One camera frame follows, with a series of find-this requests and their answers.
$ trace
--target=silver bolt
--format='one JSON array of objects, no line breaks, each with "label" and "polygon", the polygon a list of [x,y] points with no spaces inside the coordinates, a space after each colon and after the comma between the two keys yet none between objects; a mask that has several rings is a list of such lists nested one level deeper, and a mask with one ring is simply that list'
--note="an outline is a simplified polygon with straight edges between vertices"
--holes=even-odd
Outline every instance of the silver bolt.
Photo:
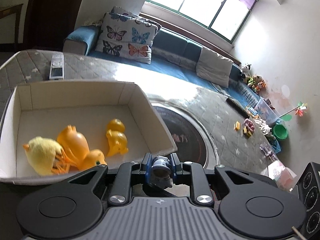
[{"label": "silver bolt", "polygon": [[114,195],[110,197],[110,201],[113,203],[122,203],[125,201],[125,197],[120,195]]},{"label": "silver bolt", "polygon": [[197,201],[200,203],[209,203],[212,201],[212,197],[210,197],[208,195],[201,195],[201,196],[197,197]]}]

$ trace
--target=crosshair logo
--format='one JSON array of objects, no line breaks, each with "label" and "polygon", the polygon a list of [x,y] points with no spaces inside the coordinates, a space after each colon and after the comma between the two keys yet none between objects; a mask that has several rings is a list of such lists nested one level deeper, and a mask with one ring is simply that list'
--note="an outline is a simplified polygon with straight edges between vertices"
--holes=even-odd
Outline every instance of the crosshair logo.
[{"label": "crosshair logo", "polygon": [[163,200],[163,199],[158,199],[156,202],[161,205],[161,204],[163,204],[163,203],[166,202],[166,201]]}]

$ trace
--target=door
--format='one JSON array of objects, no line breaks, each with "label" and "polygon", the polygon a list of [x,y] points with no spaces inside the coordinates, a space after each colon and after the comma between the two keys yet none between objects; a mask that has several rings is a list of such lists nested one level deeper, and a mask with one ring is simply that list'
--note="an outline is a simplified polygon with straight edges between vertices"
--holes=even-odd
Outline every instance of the door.
[{"label": "door", "polygon": [[74,29],[81,1],[29,0],[28,48],[62,50],[63,40]]}]

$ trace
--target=sofa backrest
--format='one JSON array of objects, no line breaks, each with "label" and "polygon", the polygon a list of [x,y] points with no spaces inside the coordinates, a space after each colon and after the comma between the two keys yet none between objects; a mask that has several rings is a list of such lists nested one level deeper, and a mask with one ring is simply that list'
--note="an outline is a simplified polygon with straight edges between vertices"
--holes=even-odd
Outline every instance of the sofa backrest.
[{"label": "sofa backrest", "polygon": [[[162,27],[153,41],[152,54],[195,72],[202,47],[201,44]],[[229,77],[238,81],[239,71],[240,68],[233,64]]]}]

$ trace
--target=green bucket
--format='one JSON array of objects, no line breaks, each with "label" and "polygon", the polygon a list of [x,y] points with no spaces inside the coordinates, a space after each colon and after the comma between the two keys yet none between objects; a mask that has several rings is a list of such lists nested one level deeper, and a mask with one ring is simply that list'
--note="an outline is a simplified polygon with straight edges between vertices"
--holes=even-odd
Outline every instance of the green bucket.
[{"label": "green bucket", "polygon": [[272,128],[272,134],[276,137],[277,140],[285,140],[288,137],[288,130],[284,125],[277,123]]}]

